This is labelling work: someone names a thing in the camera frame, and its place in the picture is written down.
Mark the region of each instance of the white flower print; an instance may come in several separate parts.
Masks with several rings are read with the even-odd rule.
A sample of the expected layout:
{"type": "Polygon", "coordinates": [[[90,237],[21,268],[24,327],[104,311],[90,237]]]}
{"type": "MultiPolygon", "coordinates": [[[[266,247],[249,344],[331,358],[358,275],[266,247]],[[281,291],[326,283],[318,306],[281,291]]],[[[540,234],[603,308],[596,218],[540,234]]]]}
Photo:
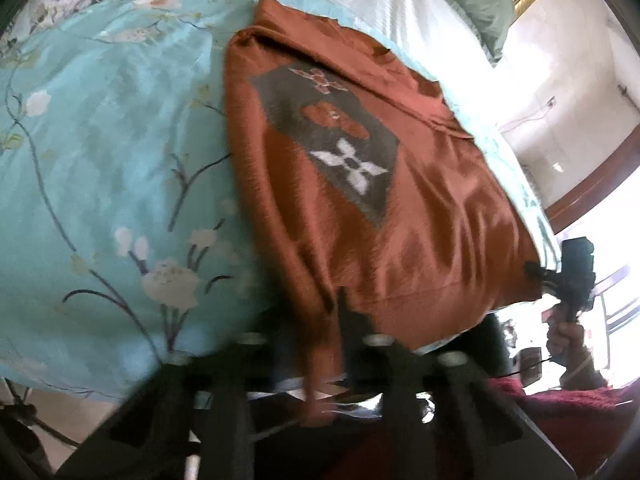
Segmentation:
{"type": "Polygon", "coordinates": [[[250,270],[243,272],[236,282],[236,292],[246,300],[250,298],[259,287],[258,279],[250,270]]]}
{"type": "Polygon", "coordinates": [[[338,151],[340,151],[340,155],[336,155],[331,152],[311,151],[309,153],[328,166],[343,167],[347,171],[348,183],[351,184],[351,187],[353,187],[353,189],[355,189],[360,195],[364,195],[367,192],[367,189],[369,189],[369,181],[364,176],[364,173],[368,173],[371,176],[378,176],[388,172],[388,170],[380,168],[373,162],[360,160],[356,156],[356,149],[345,138],[340,138],[340,140],[338,140],[337,148],[338,151]]]}
{"type": "Polygon", "coordinates": [[[143,9],[180,9],[183,0],[136,0],[135,6],[143,9]]]}
{"type": "Polygon", "coordinates": [[[238,204],[232,198],[225,198],[220,201],[220,207],[225,211],[225,213],[229,216],[235,216],[238,214],[238,204]]]}
{"type": "Polygon", "coordinates": [[[146,236],[141,236],[136,240],[133,245],[133,254],[139,260],[146,260],[149,256],[149,240],[146,236]]]}
{"type": "Polygon", "coordinates": [[[9,368],[12,368],[14,371],[24,375],[25,377],[33,381],[37,381],[38,377],[40,377],[44,372],[47,371],[46,364],[39,363],[22,356],[15,359],[10,357],[0,358],[0,365],[5,365],[9,368]]]}
{"type": "Polygon", "coordinates": [[[115,43],[141,43],[148,38],[149,30],[146,28],[127,28],[121,30],[113,37],[115,43]]]}
{"type": "Polygon", "coordinates": [[[189,240],[191,245],[195,245],[198,250],[211,247],[216,243],[217,234],[213,229],[197,229],[191,232],[189,240]]]}
{"type": "Polygon", "coordinates": [[[195,289],[200,279],[191,269],[181,267],[173,258],[158,262],[156,268],[140,279],[145,294],[158,303],[186,312],[197,306],[195,289]]]}
{"type": "Polygon", "coordinates": [[[240,256],[236,252],[236,248],[230,241],[224,240],[223,242],[220,242],[217,250],[218,253],[222,257],[226,258],[231,265],[236,266],[242,263],[240,256]]]}
{"type": "Polygon", "coordinates": [[[133,232],[131,232],[131,229],[118,227],[113,234],[113,239],[116,240],[118,256],[127,256],[133,242],[133,232]]]}
{"type": "Polygon", "coordinates": [[[47,111],[47,108],[49,108],[50,101],[51,96],[46,90],[40,90],[39,92],[31,94],[24,104],[24,111],[27,113],[27,117],[42,115],[47,111]]]}

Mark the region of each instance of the white wall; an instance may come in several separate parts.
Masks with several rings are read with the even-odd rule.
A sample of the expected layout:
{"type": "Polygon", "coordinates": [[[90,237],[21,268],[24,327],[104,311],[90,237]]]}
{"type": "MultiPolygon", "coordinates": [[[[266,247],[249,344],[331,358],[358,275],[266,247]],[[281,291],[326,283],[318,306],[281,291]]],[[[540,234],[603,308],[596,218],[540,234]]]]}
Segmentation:
{"type": "MultiPolygon", "coordinates": [[[[616,65],[623,61],[614,62],[610,24],[603,0],[536,0],[511,27],[495,68],[504,89],[500,130],[529,167],[545,207],[595,170],[640,123],[617,88],[616,65]],[[549,109],[552,97],[556,106],[549,109]]],[[[640,59],[633,67],[640,73],[640,59]]],[[[635,77],[630,68],[623,71],[635,77]]]]}
{"type": "Polygon", "coordinates": [[[607,19],[607,32],[613,50],[616,78],[622,86],[627,88],[629,97],[637,105],[640,103],[640,56],[611,11],[607,19]]]}

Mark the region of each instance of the turquoise bedsheet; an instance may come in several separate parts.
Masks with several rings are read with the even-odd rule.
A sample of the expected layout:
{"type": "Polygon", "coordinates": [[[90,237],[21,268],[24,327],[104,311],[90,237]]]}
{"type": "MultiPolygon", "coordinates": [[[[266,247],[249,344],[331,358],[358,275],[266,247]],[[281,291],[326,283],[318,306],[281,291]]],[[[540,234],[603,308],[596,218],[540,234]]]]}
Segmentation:
{"type": "MultiPolygon", "coordinates": [[[[0,59],[0,376],[119,399],[174,352],[213,351],[278,303],[223,114],[224,47],[256,1],[103,0],[0,59]]],[[[343,7],[279,1],[430,75],[343,7]]],[[[501,183],[524,182],[513,153],[452,109],[501,183]]],[[[540,250],[546,221],[513,186],[540,250]]]]}

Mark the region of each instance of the brown cloth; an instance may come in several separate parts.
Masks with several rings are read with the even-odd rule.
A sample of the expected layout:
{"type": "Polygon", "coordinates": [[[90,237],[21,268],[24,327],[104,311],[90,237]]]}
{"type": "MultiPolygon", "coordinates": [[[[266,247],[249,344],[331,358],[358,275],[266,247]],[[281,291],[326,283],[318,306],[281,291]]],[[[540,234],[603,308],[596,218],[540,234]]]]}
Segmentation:
{"type": "Polygon", "coordinates": [[[334,302],[408,348],[540,296],[532,240],[437,83],[368,36],[260,0],[226,51],[236,180],[307,364],[340,370],[334,302]]]}

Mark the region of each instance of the person's arm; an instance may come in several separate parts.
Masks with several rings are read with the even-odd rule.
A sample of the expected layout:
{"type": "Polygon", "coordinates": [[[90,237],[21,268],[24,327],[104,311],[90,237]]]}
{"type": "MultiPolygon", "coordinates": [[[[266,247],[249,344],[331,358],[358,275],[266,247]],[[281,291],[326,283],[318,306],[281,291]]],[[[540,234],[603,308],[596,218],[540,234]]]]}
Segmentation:
{"type": "Polygon", "coordinates": [[[566,306],[559,303],[554,307],[546,335],[547,350],[566,367],[560,377],[560,386],[564,390],[595,390],[606,386],[607,382],[593,367],[593,357],[584,345],[584,328],[564,319],[566,306]]]}

